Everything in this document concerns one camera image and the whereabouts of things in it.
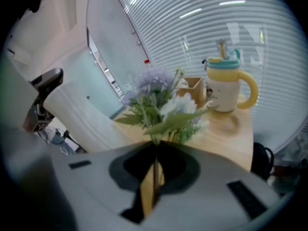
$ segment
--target wooden table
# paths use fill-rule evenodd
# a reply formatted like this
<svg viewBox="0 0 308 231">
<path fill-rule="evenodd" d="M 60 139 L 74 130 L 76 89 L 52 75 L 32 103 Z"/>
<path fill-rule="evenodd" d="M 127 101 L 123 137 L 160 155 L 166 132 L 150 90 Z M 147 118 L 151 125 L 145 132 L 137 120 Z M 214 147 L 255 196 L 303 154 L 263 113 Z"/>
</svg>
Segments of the wooden table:
<svg viewBox="0 0 308 231">
<path fill-rule="evenodd" d="M 209 121 L 204 132 L 194 135 L 186 145 L 206 152 L 221 155 L 250 171 L 253 157 L 253 131 L 249 110 L 236 109 L 232 113 L 211 112 L 201 117 Z M 150 141 L 140 127 L 116 123 L 133 142 Z"/>
</svg>

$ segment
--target wooden box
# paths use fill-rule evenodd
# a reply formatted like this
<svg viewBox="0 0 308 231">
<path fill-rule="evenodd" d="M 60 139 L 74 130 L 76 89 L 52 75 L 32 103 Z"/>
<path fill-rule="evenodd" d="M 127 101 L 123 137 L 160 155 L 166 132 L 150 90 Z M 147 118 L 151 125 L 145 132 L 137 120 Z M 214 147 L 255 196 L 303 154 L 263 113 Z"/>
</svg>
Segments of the wooden box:
<svg viewBox="0 0 308 231">
<path fill-rule="evenodd" d="M 185 93 L 190 93 L 196 104 L 203 99 L 203 79 L 202 78 L 184 78 L 188 82 L 188 88 L 180 88 L 177 94 L 182 97 Z"/>
</svg>

